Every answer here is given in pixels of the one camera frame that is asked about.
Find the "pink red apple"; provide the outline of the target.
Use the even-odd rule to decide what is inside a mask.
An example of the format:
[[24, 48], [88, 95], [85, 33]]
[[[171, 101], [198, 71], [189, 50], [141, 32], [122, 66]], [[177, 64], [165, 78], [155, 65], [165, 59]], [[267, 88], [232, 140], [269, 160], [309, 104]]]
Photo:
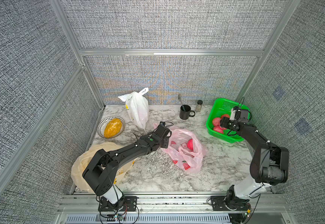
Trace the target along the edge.
[[218, 132], [218, 133], [224, 133], [224, 129], [221, 128], [220, 126], [215, 126], [215, 127], [213, 128], [213, 130], [216, 131], [216, 132]]

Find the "pink plastic bag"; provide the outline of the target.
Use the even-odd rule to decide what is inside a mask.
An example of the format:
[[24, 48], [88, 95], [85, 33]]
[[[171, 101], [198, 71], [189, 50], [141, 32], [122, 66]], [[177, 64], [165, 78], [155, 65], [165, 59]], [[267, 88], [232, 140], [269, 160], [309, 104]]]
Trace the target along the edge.
[[[187, 129], [177, 126], [168, 126], [172, 132], [169, 140], [169, 147], [162, 151], [169, 155], [173, 163], [188, 173], [198, 173], [203, 165], [206, 155], [206, 147], [201, 143], [197, 135]], [[187, 148], [187, 142], [193, 140], [193, 151]]]

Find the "white plastic bag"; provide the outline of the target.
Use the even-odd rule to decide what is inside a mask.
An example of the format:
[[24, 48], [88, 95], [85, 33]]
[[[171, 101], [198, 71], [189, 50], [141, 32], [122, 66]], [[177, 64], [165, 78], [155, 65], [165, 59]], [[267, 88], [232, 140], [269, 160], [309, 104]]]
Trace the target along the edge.
[[148, 91], [148, 88], [144, 88], [140, 92], [134, 91], [130, 94], [118, 96], [125, 103], [127, 113], [133, 124], [144, 130], [149, 118], [149, 105], [144, 97], [144, 94], [148, 93]]

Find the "beige plastic bag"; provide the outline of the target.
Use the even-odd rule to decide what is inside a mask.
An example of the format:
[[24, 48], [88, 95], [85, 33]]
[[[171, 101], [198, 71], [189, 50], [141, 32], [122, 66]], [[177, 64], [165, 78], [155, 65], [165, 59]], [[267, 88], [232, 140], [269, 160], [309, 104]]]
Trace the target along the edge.
[[[80, 189], [80, 191], [85, 191], [91, 194], [95, 194], [93, 189], [84, 180], [83, 172], [85, 171], [89, 162], [92, 160], [93, 156], [97, 151], [103, 149], [105, 152], [109, 152], [109, 151], [120, 149], [122, 147], [123, 147], [122, 145], [118, 145], [113, 142], [105, 142], [102, 144], [92, 145], [88, 151], [86, 151], [76, 159], [76, 161], [74, 162], [71, 168], [71, 178], [73, 180], [74, 185], [76, 185], [76, 187]], [[125, 174], [134, 165], [135, 161], [136, 160], [134, 159], [118, 169], [116, 173], [116, 177], [114, 179], [114, 184], [119, 185], [122, 182]]]

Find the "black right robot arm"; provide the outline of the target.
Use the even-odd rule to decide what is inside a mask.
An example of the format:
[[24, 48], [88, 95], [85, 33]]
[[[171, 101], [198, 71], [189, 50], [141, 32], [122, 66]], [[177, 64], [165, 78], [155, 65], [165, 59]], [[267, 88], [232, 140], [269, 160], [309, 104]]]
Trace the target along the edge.
[[285, 183], [288, 180], [289, 151], [265, 138], [256, 126], [249, 123], [250, 112], [235, 106], [230, 118], [224, 117], [220, 127], [236, 132], [255, 150], [249, 172], [239, 184], [232, 185], [227, 191], [225, 205], [230, 210], [238, 210], [257, 193], [270, 186]]

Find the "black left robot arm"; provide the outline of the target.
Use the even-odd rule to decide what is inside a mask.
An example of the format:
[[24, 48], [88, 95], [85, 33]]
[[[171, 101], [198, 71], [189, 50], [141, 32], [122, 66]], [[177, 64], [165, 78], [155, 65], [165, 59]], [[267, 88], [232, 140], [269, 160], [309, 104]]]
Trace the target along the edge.
[[109, 152], [100, 149], [85, 168], [82, 177], [96, 196], [105, 198], [114, 206], [121, 206], [124, 194], [114, 184], [117, 171], [138, 157], [167, 148], [171, 135], [172, 131], [165, 122], [160, 122], [154, 131], [130, 145]]

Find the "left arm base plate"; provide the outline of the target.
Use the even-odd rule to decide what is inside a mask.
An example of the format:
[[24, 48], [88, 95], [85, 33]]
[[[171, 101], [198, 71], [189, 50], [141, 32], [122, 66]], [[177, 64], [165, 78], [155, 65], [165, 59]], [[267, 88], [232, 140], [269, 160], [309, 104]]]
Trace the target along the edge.
[[137, 197], [123, 196], [117, 203], [113, 204], [106, 198], [101, 197], [99, 202], [99, 212], [125, 212], [136, 211]]

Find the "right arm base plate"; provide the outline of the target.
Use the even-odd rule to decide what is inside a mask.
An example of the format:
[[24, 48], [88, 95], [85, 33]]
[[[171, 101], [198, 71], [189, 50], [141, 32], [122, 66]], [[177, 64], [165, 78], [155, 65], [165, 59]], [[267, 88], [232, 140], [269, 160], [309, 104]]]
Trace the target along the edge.
[[214, 211], [248, 211], [251, 205], [248, 199], [227, 196], [212, 196], [210, 198]]

